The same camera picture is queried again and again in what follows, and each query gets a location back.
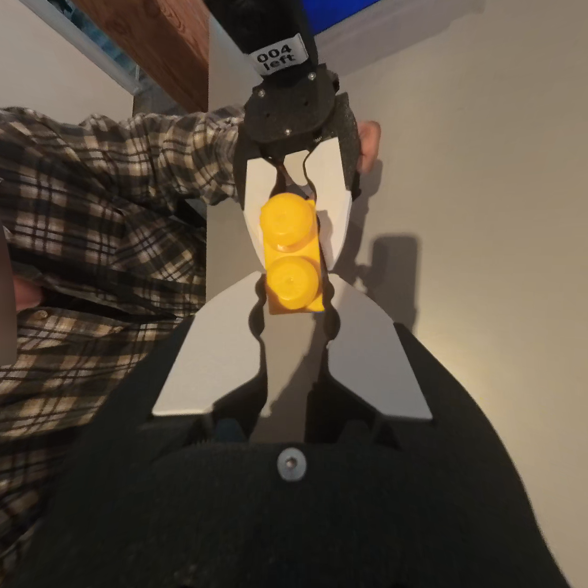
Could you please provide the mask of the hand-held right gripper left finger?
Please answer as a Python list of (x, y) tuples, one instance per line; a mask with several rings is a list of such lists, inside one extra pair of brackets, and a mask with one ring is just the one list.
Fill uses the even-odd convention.
[(234, 419), (247, 437), (268, 399), (263, 279), (252, 272), (217, 294), (192, 324), (156, 400), (154, 417)]

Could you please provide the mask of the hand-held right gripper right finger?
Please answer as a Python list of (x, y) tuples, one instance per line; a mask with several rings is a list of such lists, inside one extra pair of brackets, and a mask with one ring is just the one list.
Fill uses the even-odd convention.
[(328, 285), (327, 343), (307, 397), (305, 440), (379, 440), (392, 423), (432, 424), (393, 320), (338, 275)]

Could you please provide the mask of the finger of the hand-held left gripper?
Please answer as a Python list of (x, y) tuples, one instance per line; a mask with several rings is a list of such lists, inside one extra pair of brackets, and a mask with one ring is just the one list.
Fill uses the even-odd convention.
[(276, 186), (277, 169), (272, 163), (263, 159), (249, 159), (246, 166), (245, 196), (243, 216), (249, 237), (265, 271), (265, 250), (261, 230), (261, 209), (268, 202)]
[(341, 146), (328, 138), (305, 158), (303, 168), (316, 196), (319, 243), (328, 271), (332, 271), (345, 245), (352, 195), (346, 187)]

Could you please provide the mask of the yellow two-stud mega block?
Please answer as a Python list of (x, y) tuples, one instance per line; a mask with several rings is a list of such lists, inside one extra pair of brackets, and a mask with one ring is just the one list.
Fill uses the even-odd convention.
[(324, 305), (315, 203), (289, 192), (277, 194), (262, 207), (260, 224), (269, 313), (313, 313)]

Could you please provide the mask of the person's left hand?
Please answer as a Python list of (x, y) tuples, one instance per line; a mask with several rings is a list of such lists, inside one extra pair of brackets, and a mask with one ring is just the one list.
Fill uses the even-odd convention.
[(357, 171), (363, 175), (370, 173), (378, 160), (382, 130), (378, 122), (363, 121), (357, 123), (357, 131), (360, 141)]

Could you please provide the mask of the person's plaid shirt torso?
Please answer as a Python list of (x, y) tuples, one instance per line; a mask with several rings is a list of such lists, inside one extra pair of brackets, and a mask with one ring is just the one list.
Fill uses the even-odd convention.
[(116, 195), (72, 147), (81, 123), (1, 109), (1, 224), (18, 299), (17, 359), (1, 368), (2, 582), (82, 427), (205, 303), (205, 233), (178, 219), (184, 199), (163, 212)]

